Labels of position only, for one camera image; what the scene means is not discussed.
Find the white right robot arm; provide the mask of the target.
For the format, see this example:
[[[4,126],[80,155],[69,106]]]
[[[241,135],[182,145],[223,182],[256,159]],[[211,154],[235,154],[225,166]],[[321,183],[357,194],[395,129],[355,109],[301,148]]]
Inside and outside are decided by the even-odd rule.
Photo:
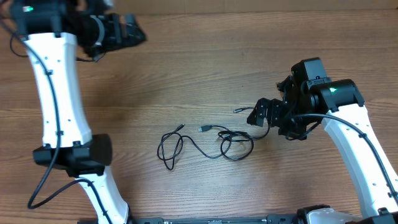
[[[357,191],[361,217],[326,205],[297,211],[294,223],[397,223],[397,174],[371,127],[364,98],[350,79],[287,77],[283,100],[261,98],[248,124],[277,127],[288,140],[306,139],[319,124],[338,148]]]

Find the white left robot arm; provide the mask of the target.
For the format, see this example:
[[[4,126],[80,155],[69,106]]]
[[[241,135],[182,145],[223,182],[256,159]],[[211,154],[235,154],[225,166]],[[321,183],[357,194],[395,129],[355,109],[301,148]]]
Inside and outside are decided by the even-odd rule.
[[[17,27],[12,35],[27,50],[42,109],[44,133],[33,152],[35,163],[64,170],[81,185],[98,223],[132,223],[111,172],[111,139],[91,132],[76,70],[78,48],[97,61],[145,41],[134,16],[120,21],[113,6],[112,1],[88,1],[81,11],[77,1],[13,1],[9,12]]]

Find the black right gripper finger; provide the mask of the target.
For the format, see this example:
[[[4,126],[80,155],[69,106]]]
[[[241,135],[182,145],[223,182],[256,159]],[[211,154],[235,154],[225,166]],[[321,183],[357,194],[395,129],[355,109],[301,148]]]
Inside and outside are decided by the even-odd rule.
[[[274,109],[275,99],[261,98],[257,101],[254,110],[256,112],[271,112]]]
[[[263,126],[264,120],[267,118],[267,111],[253,110],[247,117],[247,124],[253,126]]]

